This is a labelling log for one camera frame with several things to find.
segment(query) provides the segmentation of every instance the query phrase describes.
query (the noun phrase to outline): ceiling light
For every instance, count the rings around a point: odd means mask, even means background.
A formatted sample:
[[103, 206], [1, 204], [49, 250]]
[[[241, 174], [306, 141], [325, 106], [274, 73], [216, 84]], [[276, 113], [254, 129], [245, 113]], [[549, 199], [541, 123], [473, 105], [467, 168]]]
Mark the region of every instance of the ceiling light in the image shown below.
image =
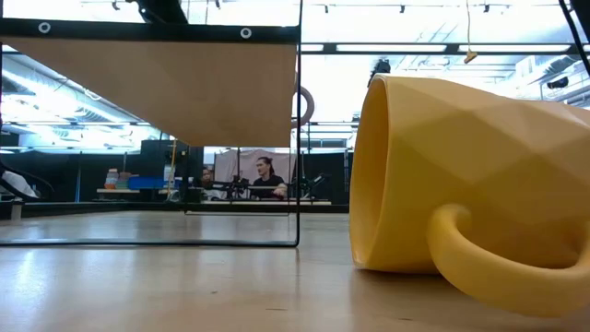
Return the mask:
[[339, 52], [444, 52], [446, 45], [440, 44], [342, 44], [337, 45]]
[[116, 125], [130, 125], [131, 123], [77, 123], [78, 125], [111, 125], [111, 126], [116, 126]]
[[[566, 44], [539, 44], [539, 45], [471, 45], [472, 52], [565, 52], [570, 48]], [[460, 45], [459, 52], [468, 52], [469, 45]]]
[[2, 52], [6, 53], [6, 52], [18, 52], [18, 51], [8, 45], [2, 45]]
[[302, 52], [321, 52], [324, 50], [323, 44], [302, 44], [301, 51]]
[[318, 122], [318, 123], [312, 123], [312, 125], [318, 125], [318, 126], [324, 126], [324, 125], [346, 125], [346, 126], [351, 126], [351, 125], [359, 125], [359, 123], [356, 123], [356, 122]]
[[27, 121], [27, 122], [16, 122], [15, 125], [70, 125], [68, 121]]

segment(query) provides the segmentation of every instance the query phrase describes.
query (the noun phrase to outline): yellow mug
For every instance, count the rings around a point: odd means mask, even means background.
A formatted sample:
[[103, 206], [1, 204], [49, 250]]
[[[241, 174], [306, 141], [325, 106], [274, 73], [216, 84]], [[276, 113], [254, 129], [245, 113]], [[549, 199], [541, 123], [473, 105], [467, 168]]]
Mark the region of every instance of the yellow mug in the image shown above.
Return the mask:
[[590, 302], [590, 112], [376, 76], [352, 167], [360, 268], [440, 272], [474, 298], [560, 316]]

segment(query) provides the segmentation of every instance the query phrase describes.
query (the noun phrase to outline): mug handle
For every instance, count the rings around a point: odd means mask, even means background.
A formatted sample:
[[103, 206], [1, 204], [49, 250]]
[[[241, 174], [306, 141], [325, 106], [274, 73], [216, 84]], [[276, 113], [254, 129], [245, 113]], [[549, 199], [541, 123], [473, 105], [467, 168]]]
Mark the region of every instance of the mug handle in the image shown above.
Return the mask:
[[590, 231], [578, 262], [562, 269], [532, 267], [495, 255], [471, 243], [461, 230], [471, 215], [462, 206], [446, 205], [433, 214], [427, 240], [434, 264], [459, 290], [504, 310], [557, 317], [590, 302]]

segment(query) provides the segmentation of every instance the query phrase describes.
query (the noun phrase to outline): wooden table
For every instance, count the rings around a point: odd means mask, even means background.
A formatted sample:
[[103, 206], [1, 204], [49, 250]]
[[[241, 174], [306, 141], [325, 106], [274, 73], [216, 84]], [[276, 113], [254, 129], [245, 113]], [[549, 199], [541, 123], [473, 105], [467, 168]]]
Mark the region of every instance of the wooden table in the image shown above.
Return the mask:
[[[299, 249], [0, 250], [0, 331], [588, 331], [590, 308], [537, 319], [437, 276], [357, 270], [348, 216], [303, 215]], [[293, 218], [120, 212], [0, 223], [3, 237], [284, 239]]]

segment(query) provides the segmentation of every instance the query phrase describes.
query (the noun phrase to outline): hanging wire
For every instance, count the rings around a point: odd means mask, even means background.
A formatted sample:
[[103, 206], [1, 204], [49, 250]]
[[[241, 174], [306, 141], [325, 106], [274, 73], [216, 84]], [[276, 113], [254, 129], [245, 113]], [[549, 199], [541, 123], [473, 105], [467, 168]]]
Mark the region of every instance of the hanging wire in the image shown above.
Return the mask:
[[471, 10], [469, 10], [469, 0], [465, 0], [467, 9], [467, 50], [471, 52]]
[[205, 7], [205, 24], [209, 19], [209, 0], [206, 0], [206, 7]]

